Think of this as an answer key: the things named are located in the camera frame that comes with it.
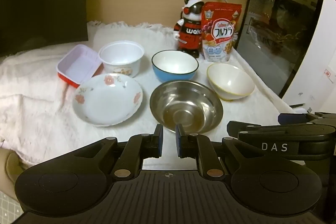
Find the white microwave oven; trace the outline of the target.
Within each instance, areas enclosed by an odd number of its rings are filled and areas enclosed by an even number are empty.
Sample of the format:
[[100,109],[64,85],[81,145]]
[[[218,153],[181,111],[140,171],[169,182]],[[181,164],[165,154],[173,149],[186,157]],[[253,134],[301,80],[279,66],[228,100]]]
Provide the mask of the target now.
[[289,106],[310,107],[335,53],[335,0],[248,0],[236,50]]

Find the floral white plate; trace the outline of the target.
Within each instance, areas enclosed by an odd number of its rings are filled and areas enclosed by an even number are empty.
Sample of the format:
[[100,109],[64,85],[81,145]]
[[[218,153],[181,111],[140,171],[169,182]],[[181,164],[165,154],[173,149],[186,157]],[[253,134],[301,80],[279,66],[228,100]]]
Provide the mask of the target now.
[[129,119],[139,109],[142,99],[142,88],[135,79],[107,73],[80,85],[75,91],[72,108],[80,120],[108,127]]

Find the red granola bag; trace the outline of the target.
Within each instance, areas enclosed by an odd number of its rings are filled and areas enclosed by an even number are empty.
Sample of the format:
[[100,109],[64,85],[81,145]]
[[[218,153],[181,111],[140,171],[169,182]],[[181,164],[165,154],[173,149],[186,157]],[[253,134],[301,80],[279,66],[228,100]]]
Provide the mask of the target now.
[[202,7],[201,39],[205,59],[225,63],[230,59],[241,4],[207,2]]

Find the stainless steel bowl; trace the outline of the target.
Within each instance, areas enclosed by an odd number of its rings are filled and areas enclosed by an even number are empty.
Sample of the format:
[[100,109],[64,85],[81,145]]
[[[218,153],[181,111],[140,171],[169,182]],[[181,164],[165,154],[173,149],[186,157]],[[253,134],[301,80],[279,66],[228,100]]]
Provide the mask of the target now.
[[150,96],[150,110],[158,123],[175,131],[181,124],[187,133],[207,133],[223,118],[221,100],[211,89],[195,81],[176,80],[159,85]]

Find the beige chair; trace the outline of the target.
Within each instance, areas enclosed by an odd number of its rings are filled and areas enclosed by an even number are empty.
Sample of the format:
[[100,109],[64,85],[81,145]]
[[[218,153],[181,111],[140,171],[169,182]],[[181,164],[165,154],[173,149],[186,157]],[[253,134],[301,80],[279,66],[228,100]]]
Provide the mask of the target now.
[[0,148],[0,188],[1,192],[17,201],[15,182],[18,176],[28,168],[17,153],[10,149]]

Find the panda robot figurine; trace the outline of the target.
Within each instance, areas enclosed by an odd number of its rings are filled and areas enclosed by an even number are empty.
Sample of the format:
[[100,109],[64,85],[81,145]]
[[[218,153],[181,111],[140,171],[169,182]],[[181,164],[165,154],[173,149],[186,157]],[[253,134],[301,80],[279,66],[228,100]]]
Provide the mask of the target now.
[[177,50],[199,57],[201,47],[202,0],[184,0],[181,18],[174,26]]

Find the blue enamel bowl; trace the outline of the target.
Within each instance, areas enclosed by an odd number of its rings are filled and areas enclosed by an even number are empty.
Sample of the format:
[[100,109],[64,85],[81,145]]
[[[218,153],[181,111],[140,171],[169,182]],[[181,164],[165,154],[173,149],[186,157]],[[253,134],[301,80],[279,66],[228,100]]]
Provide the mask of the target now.
[[154,74],[161,82],[191,80],[196,74],[199,63],[188,53],[177,50],[157,52],[151,58]]

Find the black monitor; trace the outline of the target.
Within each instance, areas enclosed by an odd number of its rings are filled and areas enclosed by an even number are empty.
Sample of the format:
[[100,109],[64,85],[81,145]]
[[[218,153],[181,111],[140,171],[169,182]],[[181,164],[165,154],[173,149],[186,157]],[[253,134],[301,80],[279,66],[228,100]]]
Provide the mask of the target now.
[[85,41],[86,0],[1,0],[1,56]]

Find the red rectangular tray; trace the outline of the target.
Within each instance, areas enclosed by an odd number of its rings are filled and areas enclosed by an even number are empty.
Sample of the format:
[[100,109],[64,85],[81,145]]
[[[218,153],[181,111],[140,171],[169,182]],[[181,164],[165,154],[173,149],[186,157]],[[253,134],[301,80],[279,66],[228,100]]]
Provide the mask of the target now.
[[96,51],[79,44],[58,62],[56,71],[61,80],[78,88],[94,76],[101,64]]

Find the white yellow-rimmed bowl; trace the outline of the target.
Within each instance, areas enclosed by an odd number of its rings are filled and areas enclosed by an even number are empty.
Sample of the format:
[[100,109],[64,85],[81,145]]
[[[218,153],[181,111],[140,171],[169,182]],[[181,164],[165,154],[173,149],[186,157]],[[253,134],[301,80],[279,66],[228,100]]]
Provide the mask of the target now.
[[255,89],[255,83],[251,77],[230,64],[210,65],[207,68],[207,79],[219,98],[225,101],[242,99],[252,94]]

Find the white foam cup bowl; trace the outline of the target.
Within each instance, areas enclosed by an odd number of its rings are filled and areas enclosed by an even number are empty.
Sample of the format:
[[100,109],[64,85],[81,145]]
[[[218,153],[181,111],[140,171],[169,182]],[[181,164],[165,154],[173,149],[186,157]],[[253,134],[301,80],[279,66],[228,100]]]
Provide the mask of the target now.
[[119,73],[135,77],[139,73],[144,53],[141,44],[122,40],[103,46],[99,50],[98,56],[106,73]]

